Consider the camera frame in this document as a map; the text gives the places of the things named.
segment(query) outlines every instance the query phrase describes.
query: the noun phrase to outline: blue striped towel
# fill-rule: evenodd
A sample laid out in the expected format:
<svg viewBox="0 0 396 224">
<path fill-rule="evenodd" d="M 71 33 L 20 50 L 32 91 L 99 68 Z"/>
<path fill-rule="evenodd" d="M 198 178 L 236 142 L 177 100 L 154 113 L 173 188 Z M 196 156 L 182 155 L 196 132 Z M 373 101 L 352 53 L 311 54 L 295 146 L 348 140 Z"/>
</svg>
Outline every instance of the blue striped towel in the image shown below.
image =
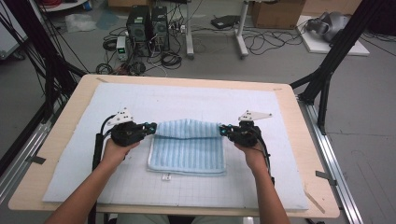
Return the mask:
<svg viewBox="0 0 396 224">
<path fill-rule="evenodd" d="M 194 119 L 159 123 L 148 157 L 154 172 L 225 175 L 219 124 Z"/>
</svg>

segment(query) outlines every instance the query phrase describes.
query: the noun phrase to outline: forearm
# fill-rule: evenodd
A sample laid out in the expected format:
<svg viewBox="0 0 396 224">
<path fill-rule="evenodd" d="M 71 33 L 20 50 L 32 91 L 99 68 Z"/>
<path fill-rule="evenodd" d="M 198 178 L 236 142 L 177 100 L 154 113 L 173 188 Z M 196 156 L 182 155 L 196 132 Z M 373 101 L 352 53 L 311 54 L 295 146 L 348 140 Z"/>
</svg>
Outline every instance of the forearm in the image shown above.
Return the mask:
<svg viewBox="0 0 396 224">
<path fill-rule="evenodd" d="M 114 168 L 100 163 L 45 223 L 84 223 Z"/>
<path fill-rule="evenodd" d="M 264 223 L 290 223 L 266 167 L 252 170 L 256 180 L 260 221 Z"/>
</svg>

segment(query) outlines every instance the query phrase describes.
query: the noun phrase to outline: floor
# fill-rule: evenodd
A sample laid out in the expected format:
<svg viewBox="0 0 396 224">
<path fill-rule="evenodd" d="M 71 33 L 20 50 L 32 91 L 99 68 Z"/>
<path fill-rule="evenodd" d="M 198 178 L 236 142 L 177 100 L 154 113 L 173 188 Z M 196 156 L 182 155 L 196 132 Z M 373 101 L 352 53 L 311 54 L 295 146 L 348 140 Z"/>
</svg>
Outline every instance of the floor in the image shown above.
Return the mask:
<svg viewBox="0 0 396 224">
<path fill-rule="evenodd" d="M 90 32 L 64 34 L 85 66 L 94 71 L 96 65 L 104 61 L 103 37 L 109 31 L 124 26 L 126 14 L 94 5 L 90 12 L 77 7 L 54 13 L 51 17 L 60 22 L 65 15 L 74 13 L 91 15 L 94 21 L 103 21 L 104 18 L 111 21 L 101 23 L 100 29 Z M 211 13 L 205 14 L 200 8 L 193 24 L 210 27 L 212 18 Z M 332 78 L 326 130 L 363 222 L 392 223 L 396 219 L 396 175 L 393 174 L 396 169 L 396 126 L 392 121 L 396 114 L 393 99 L 396 95 L 396 42 L 369 41 L 376 46 L 361 39 L 370 56 L 347 56 Z M 269 50 L 263 55 L 250 54 L 245 60 L 240 60 L 239 49 L 231 33 L 208 31 L 194 36 L 194 47 L 196 54 L 192 61 L 187 59 L 185 49 L 181 50 L 183 61 L 177 70 L 156 68 L 144 75 L 291 83 L 315 71 L 326 56 L 308 53 L 301 44 Z M 68 55 L 67 60 L 80 66 L 71 50 L 64 44 L 63 48 Z M 120 62 L 113 60 L 111 64 L 117 63 Z M 3 156 L 42 105 L 44 97 L 28 60 L 8 59 L 0 63 L 0 71 L 0 123 L 7 130 L 0 132 L 0 156 Z M 0 204 L 1 223 L 42 223 L 49 215 L 46 212 L 10 211 L 7 202 L 11 194 L 12 191 Z M 321 220 L 347 223 L 344 216 Z M 301 218 L 292 218 L 291 222 L 306 223 Z"/>
</svg>

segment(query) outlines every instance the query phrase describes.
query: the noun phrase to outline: cardboard box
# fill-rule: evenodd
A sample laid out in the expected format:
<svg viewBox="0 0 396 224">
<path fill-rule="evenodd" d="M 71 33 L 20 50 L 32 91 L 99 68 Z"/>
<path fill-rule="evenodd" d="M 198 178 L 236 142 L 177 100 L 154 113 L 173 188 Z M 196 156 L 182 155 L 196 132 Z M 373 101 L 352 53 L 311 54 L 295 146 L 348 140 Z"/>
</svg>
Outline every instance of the cardboard box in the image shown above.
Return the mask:
<svg viewBox="0 0 396 224">
<path fill-rule="evenodd" d="M 303 15 L 320 16 L 323 12 L 338 11 L 352 15 L 358 8 L 361 0 L 306 0 Z"/>
<path fill-rule="evenodd" d="M 150 6 L 150 0 L 108 0 L 110 7 Z"/>
<path fill-rule="evenodd" d="M 294 29 L 304 4 L 305 0 L 279 0 L 275 4 L 255 3 L 251 18 L 257 28 Z"/>
</svg>

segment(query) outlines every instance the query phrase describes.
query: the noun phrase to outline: person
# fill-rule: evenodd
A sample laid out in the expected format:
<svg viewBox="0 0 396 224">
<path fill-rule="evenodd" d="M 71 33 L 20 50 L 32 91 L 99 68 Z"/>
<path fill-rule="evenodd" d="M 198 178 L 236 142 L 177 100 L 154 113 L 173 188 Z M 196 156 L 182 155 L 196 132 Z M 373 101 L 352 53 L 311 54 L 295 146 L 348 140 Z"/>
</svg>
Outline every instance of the person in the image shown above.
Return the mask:
<svg viewBox="0 0 396 224">
<path fill-rule="evenodd" d="M 122 163 L 125 155 L 137 147 L 139 143 L 128 147 L 117 146 L 109 138 L 106 141 L 105 152 L 102 161 L 97 168 L 77 187 L 77 189 L 56 209 L 46 220 L 46 224 L 56 223 L 85 223 L 91 208 L 104 189 L 108 179 Z M 261 224 L 286 224 L 290 223 L 286 211 L 276 193 L 271 176 L 267 172 L 264 156 L 260 145 L 254 147 L 242 147 L 235 144 L 245 153 L 247 166 L 250 168 L 256 180 L 257 197 Z M 205 217 L 196 218 L 193 223 L 200 219 L 205 222 Z"/>
</svg>

